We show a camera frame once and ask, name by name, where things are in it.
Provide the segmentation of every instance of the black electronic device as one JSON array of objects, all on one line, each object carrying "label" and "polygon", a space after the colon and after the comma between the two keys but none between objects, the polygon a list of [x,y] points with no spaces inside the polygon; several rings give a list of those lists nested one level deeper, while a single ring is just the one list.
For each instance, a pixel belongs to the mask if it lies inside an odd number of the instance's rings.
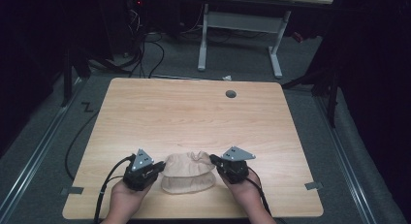
[{"label": "black electronic device", "polygon": [[248,176],[248,166],[245,160],[255,159],[256,156],[236,146],[227,150],[221,158],[211,154],[209,159],[217,168],[219,175],[231,184],[240,183]]},{"label": "black electronic device", "polygon": [[157,180],[158,174],[164,171],[166,163],[163,161],[153,164],[154,160],[139,149],[134,160],[131,161],[124,173],[123,181],[130,189],[143,191]]}]

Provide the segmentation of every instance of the human arm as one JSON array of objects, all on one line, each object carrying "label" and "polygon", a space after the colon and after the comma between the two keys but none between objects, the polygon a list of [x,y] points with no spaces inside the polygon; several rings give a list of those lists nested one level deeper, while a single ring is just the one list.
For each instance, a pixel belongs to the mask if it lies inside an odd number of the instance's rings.
[{"label": "human arm", "polygon": [[151,185],[143,191],[134,191],[120,180],[111,190],[110,210],[104,224],[125,224],[139,210],[142,199]]},{"label": "human arm", "polygon": [[[249,181],[231,184],[224,177],[223,181],[231,191],[236,202],[244,209],[251,224],[275,224],[276,222],[266,211],[257,188]],[[248,178],[260,185],[257,175],[249,170]]]}]

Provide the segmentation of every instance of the background desk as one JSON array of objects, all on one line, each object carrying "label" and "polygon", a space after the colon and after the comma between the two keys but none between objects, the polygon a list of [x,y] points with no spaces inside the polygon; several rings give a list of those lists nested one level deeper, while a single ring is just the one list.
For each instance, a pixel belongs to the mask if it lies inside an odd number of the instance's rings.
[{"label": "background desk", "polygon": [[[236,98],[226,97],[233,90]],[[172,153],[220,154],[237,145],[254,153],[248,165],[261,177],[274,216],[319,216],[323,208],[281,86],[272,82],[131,80],[111,82],[74,186],[66,218],[91,219],[111,168],[142,147],[155,161]],[[113,176],[122,176],[125,166]],[[217,176],[207,191],[169,195],[159,176],[136,218],[233,218],[244,213]],[[109,209],[109,183],[101,216]]]}]

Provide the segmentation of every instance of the gray carpet floor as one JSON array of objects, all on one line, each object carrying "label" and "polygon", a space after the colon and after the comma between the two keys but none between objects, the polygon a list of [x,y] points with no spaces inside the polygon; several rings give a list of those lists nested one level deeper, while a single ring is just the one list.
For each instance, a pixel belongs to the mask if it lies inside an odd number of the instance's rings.
[{"label": "gray carpet floor", "polygon": [[[245,43],[243,37],[217,36],[210,39],[206,70],[197,71],[199,39],[195,34],[185,35],[179,40],[153,34],[148,40],[155,41],[164,49],[164,60],[153,73],[153,78],[191,78],[201,80],[222,80],[231,76],[232,80],[272,81],[285,83],[302,76],[311,61],[321,38],[297,43],[291,38],[284,38],[278,57],[283,70],[283,78],[273,76],[267,49],[254,46],[252,41],[269,42],[270,35],[259,36]],[[142,61],[144,75],[159,62],[162,50],[155,44],[145,44]],[[126,60],[117,58],[116,62]],[[140,68],[134,73],[138,78]],[[64,161],[70,143],[77,132],[101,107],[112,78],[124,77],[99,70],[94,70],[89,80],[83,81],[82,89],[50,142],[47,154],[31,178],[25,192],[19,199],[7,223],[91,223],[91,220],[66,220],[62,209],[67,196],[62,195],[64,188],[69,188],[72,181],[65,172]],[[61,111],[62,80],[54,85],[54,92],[32,114],[30,121],[20,133],[13,146],[0,160],[0,201],[4,201],[13,188],[20,172],[23,171],[30,156],[42,140],[53,118]],[[324,214],[316,218],[284,218],[289,224],[297,223],[363,223],[355,200],[347,186],[333,147],[328,123],[318,108],[317,98],[313,98],[309,85],[299,85],[285,90],[286,99],[295,121],[301,144],[315,181],[321,181],[324,188],[319,195],[324,207]],[[94,112],[85,112],[85,104]],[[91,134],[94,119],[73,144],[68,162],[69,170],[76,174],[82,154]],[[364,189],[377,223],[406,223],[391,194],[385,187],[384,180],[378,174],[364,148],[357,129],[344,103],[343,94],[338,94],[338,106],[335,113],[336,131],[347,152],[347,156]],[[219,223],[217,220],[169,220],[143,221],[142,223]]]}]

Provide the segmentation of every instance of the tape piece on table corner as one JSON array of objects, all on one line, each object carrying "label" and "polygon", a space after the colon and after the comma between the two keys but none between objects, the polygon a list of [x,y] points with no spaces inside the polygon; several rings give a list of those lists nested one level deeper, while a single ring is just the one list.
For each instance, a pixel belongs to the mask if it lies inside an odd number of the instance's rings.
[{"label": "tape piece on table corner", "polygon": [[84,190],[83,187],[71,187],[71,188],[63,188],[61,189],[61,195],[67,196],[69,194],[81,194]]},{"label": "tape piece on table corner", "polygon": [[317,189],[317,190],[320,190],[320,189],[322,189],[324,186],[323,186],[323,183],[322,182],[309,182],[309,183],[306,183],[305,184],[305,188],[307,189],[307,190],[311,190],[311,189]]}]

